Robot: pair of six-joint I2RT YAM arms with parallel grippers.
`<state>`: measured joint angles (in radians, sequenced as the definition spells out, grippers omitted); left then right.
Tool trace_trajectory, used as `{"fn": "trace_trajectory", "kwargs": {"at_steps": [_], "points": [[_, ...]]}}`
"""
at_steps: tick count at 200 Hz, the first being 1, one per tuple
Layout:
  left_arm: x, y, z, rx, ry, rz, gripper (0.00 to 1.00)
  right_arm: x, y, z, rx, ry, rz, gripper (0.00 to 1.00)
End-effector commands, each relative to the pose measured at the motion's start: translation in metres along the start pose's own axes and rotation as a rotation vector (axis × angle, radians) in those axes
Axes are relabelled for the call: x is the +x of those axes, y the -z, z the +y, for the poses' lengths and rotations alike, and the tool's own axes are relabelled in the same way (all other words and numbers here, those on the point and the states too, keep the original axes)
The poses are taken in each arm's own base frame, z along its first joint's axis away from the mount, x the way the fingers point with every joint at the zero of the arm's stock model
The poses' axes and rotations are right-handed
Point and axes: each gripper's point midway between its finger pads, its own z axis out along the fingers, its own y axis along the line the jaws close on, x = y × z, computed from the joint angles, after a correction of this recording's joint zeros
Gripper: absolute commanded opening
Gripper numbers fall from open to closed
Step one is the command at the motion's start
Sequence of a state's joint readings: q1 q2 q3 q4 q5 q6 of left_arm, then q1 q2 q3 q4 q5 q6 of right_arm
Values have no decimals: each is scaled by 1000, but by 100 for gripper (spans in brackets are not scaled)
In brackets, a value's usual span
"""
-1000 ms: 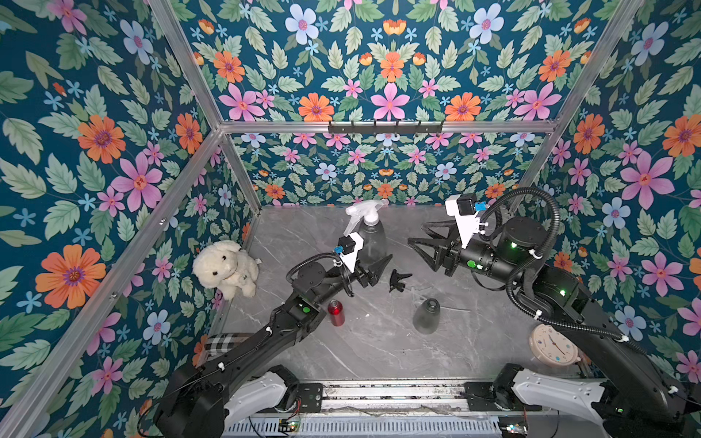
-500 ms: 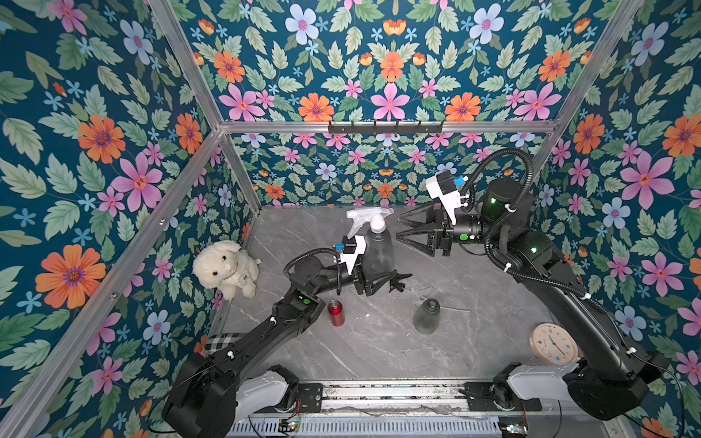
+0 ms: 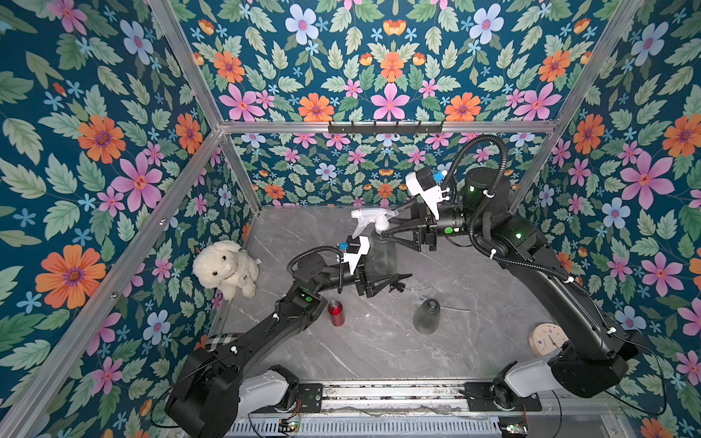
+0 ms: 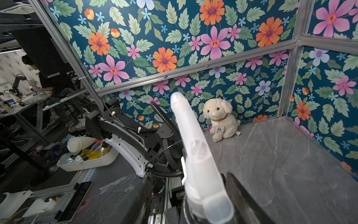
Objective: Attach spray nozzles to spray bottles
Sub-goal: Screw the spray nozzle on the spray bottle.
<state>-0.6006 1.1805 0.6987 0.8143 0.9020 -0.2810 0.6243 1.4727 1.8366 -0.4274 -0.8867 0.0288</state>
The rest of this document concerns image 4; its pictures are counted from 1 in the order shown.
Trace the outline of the grey translucent spray bottle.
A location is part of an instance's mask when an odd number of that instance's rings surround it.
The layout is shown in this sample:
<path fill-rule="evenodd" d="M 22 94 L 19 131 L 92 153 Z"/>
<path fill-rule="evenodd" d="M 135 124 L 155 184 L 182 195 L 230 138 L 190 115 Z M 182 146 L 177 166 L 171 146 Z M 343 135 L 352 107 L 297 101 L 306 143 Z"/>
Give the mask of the grey translucent spray bottle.
<path fill-rule="evenodd" d="M 180 209 L 180 224 L 209 224 L 203 205 L 185 195 Z"/>

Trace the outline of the white spray nozzle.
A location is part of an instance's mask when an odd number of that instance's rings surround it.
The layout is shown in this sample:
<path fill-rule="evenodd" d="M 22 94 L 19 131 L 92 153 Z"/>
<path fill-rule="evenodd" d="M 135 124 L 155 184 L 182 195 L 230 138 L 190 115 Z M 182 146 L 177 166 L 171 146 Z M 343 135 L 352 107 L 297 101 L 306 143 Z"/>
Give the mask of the white spray nozzle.
<path fill-rule="evenodd" d="M 194 111 L 180 92 L 171 95 L 170 103 L 186 151 L 189 210 L 210 224 L 226 224 L 233 218 L 234 208 Z"/>

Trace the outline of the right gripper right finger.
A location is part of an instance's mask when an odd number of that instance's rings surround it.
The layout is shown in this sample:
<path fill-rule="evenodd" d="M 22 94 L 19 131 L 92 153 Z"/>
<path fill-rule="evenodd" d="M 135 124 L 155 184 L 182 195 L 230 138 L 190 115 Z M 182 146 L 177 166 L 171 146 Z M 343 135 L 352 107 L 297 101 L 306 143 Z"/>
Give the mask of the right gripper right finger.
<path fill-rule="evenodd" d="M 226 191 L 234 207 L 229 224 L 274 224 L 232 173 L 227 173 Z"/>

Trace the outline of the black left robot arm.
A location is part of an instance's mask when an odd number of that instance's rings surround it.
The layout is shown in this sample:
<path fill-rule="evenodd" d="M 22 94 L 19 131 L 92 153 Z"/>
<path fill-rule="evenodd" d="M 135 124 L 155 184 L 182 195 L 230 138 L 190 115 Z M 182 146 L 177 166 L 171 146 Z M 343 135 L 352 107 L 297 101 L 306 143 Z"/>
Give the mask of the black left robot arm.
<path fill-rule="evenodd" d="M 149 106 L 163 120 L 159 128 L 146 128 L 121 110 L 119 102 L 111 99 L 103 112 L 95 110 L 85 118 L 87 131 L 117 150 L 139 177 L 152 174 L 159 178 L 183 176 L 180 157 L 184 148 L 174 122 L 154 101 Z"/>

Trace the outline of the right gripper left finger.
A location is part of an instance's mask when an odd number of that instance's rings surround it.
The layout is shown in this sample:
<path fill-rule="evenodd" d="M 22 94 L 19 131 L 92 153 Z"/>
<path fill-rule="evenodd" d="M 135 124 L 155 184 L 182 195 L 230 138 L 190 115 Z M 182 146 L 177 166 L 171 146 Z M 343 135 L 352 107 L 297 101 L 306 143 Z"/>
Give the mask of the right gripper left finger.
<path fill-rule="evenodd" d="M 128 224 L 147 224 L 153 192 L 153 176 L 146 175 L 130 196 L 131 203 L 127 213 Z"/>

